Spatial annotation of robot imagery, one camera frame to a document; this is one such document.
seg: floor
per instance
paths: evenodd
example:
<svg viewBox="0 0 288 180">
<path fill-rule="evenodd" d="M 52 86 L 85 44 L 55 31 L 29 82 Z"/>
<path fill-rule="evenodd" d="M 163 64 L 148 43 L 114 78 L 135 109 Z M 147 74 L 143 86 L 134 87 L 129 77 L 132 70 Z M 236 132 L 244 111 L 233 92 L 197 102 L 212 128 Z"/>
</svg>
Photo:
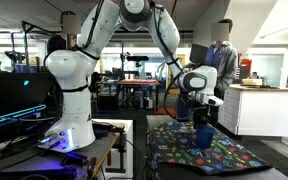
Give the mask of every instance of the floor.
<svg viewBox="0 0 288 180">
<path fill-rule="evenodd" d="M 164 93 L 159 94 L 160 107 L 163 105 Z M 167 107 L 176 107 L 176 95 L 168 95 L 166 104 Z M 136 179 L 145 179 L 145 133 L 147 132 L 147 119 L 146 115 L 152 115 L 152 111 L 147 110 L 128 110 L 128 111 L 97 111 L 93 114 L 94 118 L 106 118 L 106 119 L 132 119 L 134 120 L 134 145 L 141 153 L 135 153 L 134 161 L 134 173 L 137 176 Z M 273 165 L 280 172 L 288 176 L 288 150 L 283 150 L 281 145 L 272 145 L 272 143 L 262 142 L 260 139 L 243 139 L 236 137 L 227 132 L 223 127 L 219 127 L 221 131 L 229 135 L 236 142 L 243 145 L 245 148 L 261 157 L 271 165 Z M 288 138 L 284 138 L 282 143 L 287 144 Z"/>
</svg>

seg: ceiling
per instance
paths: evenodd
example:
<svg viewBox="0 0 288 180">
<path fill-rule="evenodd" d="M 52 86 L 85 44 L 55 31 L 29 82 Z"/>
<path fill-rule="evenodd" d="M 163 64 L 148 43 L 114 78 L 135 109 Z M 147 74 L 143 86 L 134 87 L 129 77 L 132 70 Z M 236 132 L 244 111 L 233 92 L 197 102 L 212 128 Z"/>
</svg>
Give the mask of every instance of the ceiling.
<svg viewBox="0 0 288 180">
<path fill-rule="evenodd" d="M 154 0 L 172 15 L 180 31 L 182 43 L 191 43 L 195 23 L 214 0 Z M 98 0 L 0 0 L 0 31 L 22 30 L 22 21 L 49 31 L 60 31 L 61 11 L 73 11 L 85 20 Z M 142 42 L 148 46 L 152 40 L 145 31 L 130 34 L 118 30 L 112 41 Z"/>
</svg>

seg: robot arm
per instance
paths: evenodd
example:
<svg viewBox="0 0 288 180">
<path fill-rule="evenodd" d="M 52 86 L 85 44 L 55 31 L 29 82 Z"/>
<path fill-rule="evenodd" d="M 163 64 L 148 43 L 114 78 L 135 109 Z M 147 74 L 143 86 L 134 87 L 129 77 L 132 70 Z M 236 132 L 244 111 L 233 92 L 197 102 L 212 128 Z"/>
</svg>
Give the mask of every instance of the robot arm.
<svg viewBox="0 0 288 180">
<path fill-rule="evenodd" d="M 199 103 L 214 106 L 223 103 L 213 95 L 217 78 L 214 68 L 202 66 L 183 73 L 176 54 L 180 36 L 163 6 L 151 0 L 121 0 L 120 6 L 101 0 L 82 26 L 77 38 L 78 51 L 57 50 L 46 59 L 49 71 L 63 90 L 64 102 L 62 117 L 45 133 L 39 147 L 69 152 L 95 140 L 86 79 L 93 74 L 102 50 L 118 27 L 129 31 L 146 28 L 171 69 L 176 86 L 194 91 L 194 99 Z"/>
</svg>

